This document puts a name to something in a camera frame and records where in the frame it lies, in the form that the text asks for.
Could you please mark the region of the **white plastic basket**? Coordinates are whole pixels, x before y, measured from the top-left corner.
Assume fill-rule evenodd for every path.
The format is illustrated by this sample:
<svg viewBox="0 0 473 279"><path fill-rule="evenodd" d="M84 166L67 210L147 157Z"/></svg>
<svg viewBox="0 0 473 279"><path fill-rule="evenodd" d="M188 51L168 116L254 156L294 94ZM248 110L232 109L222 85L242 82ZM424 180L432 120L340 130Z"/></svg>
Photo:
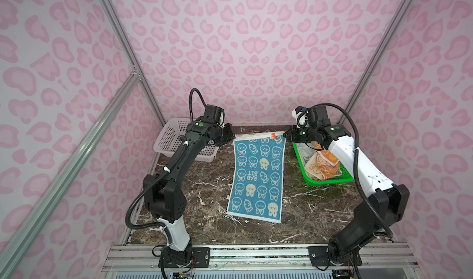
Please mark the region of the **white plastic basket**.
<svg viewBox="0 0 473 279"><path fill-rule="evenodd" d="M187 118L172 118L160 131L153 150L156 153L163 154L171 158L177 149L185 142L184 136L190 120ZM204 149L199 152L195 158L196 161L212 162L218 152L219 147L210 141Z"/></svg>

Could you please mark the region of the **green plastic basket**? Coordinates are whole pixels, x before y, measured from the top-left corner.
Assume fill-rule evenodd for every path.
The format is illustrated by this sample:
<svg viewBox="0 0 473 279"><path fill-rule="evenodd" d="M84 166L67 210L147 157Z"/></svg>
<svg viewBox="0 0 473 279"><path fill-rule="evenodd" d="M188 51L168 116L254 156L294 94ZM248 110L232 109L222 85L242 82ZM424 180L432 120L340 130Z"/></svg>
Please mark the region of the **green plastic basket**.
<svg viewBox="0 0 473 279"><path fill-rule="evenodd" d="M340 160L317 142L293 143L293 148L307 185L342 184L354 181Z"/></svg>

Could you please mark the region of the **blue bunny pattern towel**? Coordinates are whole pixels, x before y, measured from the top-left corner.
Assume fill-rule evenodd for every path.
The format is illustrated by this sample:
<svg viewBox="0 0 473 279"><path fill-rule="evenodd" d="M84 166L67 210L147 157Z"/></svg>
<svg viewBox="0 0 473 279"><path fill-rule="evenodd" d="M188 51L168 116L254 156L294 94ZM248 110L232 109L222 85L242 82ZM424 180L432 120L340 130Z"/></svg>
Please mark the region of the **blue bunny pattern towel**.
<svg viewBox="0 0 473 279"><path fill-rule="evenodd" d="M229 216L281 223L285 144L282 132L237 136Z"/></svg>

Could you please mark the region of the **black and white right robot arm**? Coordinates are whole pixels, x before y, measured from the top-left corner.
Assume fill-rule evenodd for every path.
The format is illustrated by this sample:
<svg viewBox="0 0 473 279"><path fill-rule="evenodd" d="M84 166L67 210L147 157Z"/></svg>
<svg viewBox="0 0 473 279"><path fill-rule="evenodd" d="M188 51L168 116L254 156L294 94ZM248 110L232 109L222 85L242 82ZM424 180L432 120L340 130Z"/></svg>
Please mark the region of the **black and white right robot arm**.
<svg viewBox="0 0 473 279"><path fill-rule="evenodd" d="M353 219L331 237L327 248L329 260L341 264L375 238L394 236L390 227L402 219L410 192L405 185L395 184L371 162L361 151L357 134L351 134L339 124L293 125L283 136L293 143L316 142L331 152L353 177L362 198Z"/></svg>

